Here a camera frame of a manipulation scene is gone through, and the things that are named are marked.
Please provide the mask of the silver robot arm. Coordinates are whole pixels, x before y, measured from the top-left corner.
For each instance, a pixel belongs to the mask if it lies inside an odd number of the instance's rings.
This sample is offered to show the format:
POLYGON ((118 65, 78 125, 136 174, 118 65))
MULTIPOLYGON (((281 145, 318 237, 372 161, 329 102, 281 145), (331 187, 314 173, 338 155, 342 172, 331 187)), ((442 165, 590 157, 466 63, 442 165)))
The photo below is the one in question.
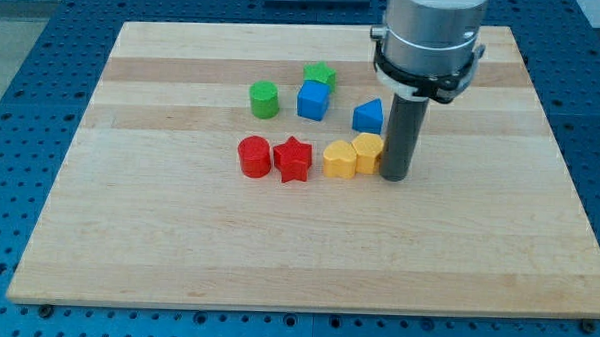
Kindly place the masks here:
POLYGON ((387 0, 370 30, 374 72, 393 94, 379 173, 408 174, 428 103, 447 105, 472 82, 484 55, 477 43, 489 0, 387 0))

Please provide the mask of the black wrist mount ring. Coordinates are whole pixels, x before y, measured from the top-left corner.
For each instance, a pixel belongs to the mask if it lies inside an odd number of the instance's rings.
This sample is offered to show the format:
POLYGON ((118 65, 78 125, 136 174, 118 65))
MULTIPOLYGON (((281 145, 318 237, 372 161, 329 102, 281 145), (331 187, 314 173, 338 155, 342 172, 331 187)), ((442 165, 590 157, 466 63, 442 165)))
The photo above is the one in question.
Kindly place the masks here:
POLYGON ((450 75, 421 76, 394 66, 382 52, 382 41, 375 42, 373 66, 377 79, 405 100, 431 99, 447 105, 464 92, 474 79, 485 45, 477 46, 468 60, 450 75))

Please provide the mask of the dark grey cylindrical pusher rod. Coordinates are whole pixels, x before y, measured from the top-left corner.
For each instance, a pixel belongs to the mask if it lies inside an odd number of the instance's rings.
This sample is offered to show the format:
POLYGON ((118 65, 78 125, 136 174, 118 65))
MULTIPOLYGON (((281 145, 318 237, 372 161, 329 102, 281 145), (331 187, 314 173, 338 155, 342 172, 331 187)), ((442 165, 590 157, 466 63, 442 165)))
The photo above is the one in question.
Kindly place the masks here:
POLYGON ((406 178, 428 100, 406 100, 394 95, 379 166, 379 173, 385 180, 398 182, 406 178))

